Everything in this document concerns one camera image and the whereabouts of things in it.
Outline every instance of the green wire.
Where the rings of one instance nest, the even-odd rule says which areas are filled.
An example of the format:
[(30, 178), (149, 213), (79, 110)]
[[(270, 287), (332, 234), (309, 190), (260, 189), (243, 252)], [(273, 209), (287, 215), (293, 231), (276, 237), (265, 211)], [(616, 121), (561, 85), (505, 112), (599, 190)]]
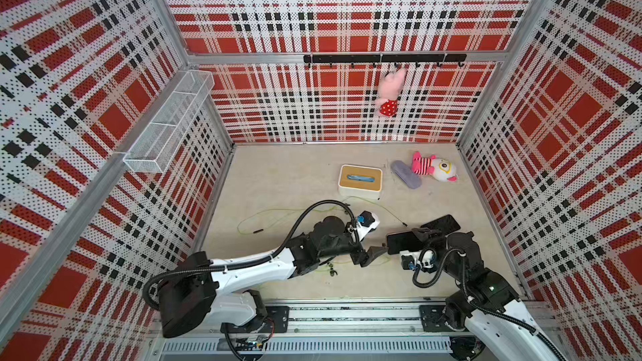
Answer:
[[(351, 198), (359, 199), (359, 200), (364, 201), (364, 202), (366, 202), (366, 203), (368, 203), (368, 204), (378, 206), (378, 207), (382, 208), (383, 210), (385, 210), (386, 212), (388, 212), (389, 214), (391, 214), (395, 219), (397, 219), (398, 221), (400, 221), (402, 224), (404, 224), (404, 225), (405, 225), (405, 223), (404, 223), (404, 222), (403, 222), (403, 221), (402, 221), (402, 220), (401, 220), (397, 215), (395, 215), (394, 213), (392, 213), (388, 208), (386, 208), (385, 206), (383, 206), (383, 205), (381, 205), (381, 204), (377, 204), (377, 203), (375, 203), (375, 202), (373, 202), (373, 201), (369, 201), (369, 200), (367, 200), (367, 199), (365, 199), (365, 198), (355, 197), (355, 196), (348, 196), (348, 197), (345, 197), (344, 199), (341, 199), (341, 202), (345, 202), (345, 200), (347, 200), (347, 199), (351, 199)], [(254, 213), (253, 215), (251, 215), (251, 216), (249, 216), (249, 217), (245, 218), (244, 220), (240, 221), (240, 222), (236, 225), (236, 230), (238, 231), (238, 233), (239, 233), (240, 235), (243, 235), (243, 236), (252, 235), (252, 234), (254, 234), (254, 230), (253, 230), (252, 232), (250, 232), (250, 233), (244, 233), (243, 231), (241, 231), (241, 225), (242, 225), (243, 223), (245, 223), (246, 221), (249, 221), (250, 219), (254, 218), (255, 216), (260, 215), (261, 213), (265, 213), (265, 212), (272, 212), (272, 211), (291, 211), (291, 212), (289, 212), (289, 213), (285, 214), (284, 216), (282, 216), (282, 217), (278, 218), (276, 221), (272, 222), (269, 226), (266, 226), (266, 227), (262, 228), (262, 229), (263, 229), (263, 231), (265, 231), (265, 230), (267, 230), (267, 229), (269, 229), (269, 228), (274, 227), (277, 223), (279, 223), (280, 221), (282, 221), (282, 220), (283, 220), (283, 219), (285, 219), (286, 217), (288, 217), (288, 216), (292, 215), (294, 212), (303, 212), (304, 210), (306, 210), (306, 209), (305, 209), (305, 208), (299, 208), (299, 209), (291, 209), (291, 208), (270, 208), (270, 209), (265, 209), (265, 210), (259, 211), (259, 212), (257, 212), (257, 213)], [(335, 210), (342, 210), (342, 208), (341, 208), (340, 206), (334, 205), (332, 208), (328, 208), (328, 209), (326, 209), (326, 210), (318, 210), (318, 209), (314, 209), (314, 210), (312, 210), (312, 212), (325, 213), (325, 212), (332, 212), (332, 211), (335, 211)]]

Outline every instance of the perforated panel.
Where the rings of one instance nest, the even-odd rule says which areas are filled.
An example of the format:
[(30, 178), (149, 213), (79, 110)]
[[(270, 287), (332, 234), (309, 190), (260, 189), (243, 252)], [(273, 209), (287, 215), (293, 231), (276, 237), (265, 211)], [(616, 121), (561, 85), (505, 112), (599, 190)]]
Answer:
[(166, 0), (189, 51), (502, 50), (530, 0)]
[(0, 295), (177, 64), (149, 0), (0, 0)]
[(394, 140), (454, 142), (494, 63), (400, 65), (408, 69), (399, 110), (376, 116), (380, 76), (394, 65), (203, 66), (236, 142)]
[(591, 360), (642, 351), (642, 0), (552, 0), (465, 144), (535, 297)]
[[(157, 315), (140, 289), (191, 252), (224, 162), (221, 142), (200, 110), (169, 171), (126, 172), (0, 360), (135, 360)], [(42, 346), (25, 357), (32, 341)]]

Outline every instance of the plush pig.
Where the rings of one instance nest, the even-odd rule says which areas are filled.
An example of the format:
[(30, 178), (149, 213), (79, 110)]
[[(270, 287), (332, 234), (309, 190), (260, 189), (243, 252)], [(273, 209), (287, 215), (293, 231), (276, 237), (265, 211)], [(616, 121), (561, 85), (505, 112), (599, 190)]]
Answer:
[(397, 114), (397, 98), (399, 98), (405, 79), (405, 68), (389, 73), (381, 79), (377, 89), (378, 97), (374, 100), (374, 104), (379, 106), (377, 115), (392, 117)]

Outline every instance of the red polka dot dress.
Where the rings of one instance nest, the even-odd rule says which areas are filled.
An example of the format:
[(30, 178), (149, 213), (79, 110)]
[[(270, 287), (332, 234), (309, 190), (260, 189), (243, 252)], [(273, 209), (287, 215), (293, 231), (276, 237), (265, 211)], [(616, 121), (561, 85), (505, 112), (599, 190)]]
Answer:
[(385, 116), (394, 116), (397, 114), (397, 100), (389, 100), (381, 105), (379, 112)]

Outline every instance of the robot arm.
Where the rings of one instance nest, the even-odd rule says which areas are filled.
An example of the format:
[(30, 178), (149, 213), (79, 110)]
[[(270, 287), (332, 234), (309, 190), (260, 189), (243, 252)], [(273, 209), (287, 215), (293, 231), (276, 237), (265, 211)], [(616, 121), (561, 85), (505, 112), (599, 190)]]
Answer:
[[(338, 201), (321, 201), (337, 203)], [(307, 274), (319, 266), (321, 258), (349, 254), (355, 265), (366, 267), (386, 247), (361, 245), (367, 233), (377, 228), (379, 218), (363, 212), (357, 218), (349, 212), (347, 224), (328, 216), (315, 224), (312, 232), (291, 237), (299, 218), (286, 241), (276, 250), (235, 259), (207, 259), (204, 252), (190, 255), (176, 269), (154, 276), (143, 288), (143, 298), (160, 311), (164, 337), (176, 337), (208, 323), (250, 324), (255, 317), (263, 319), (265, 308), (258, 292), (249, 287), (272, 280), (285, 280)], [(145, 293), (158, 283), (158, 304)]]
[[(468, 329), (500, 361), (565, 361), (506, 279), (484, 267), (473, 233), (456, 232), (459, 225), (448, 218), (387, 237), (389, 248), (401, 254), (403, 269), (415, 276), (420, 270), (445, 271), (459, 282), (460, 290), (445, 301), (446, 325), (456, 332)], [(429, 286), (416, 278), (413, 283)]]

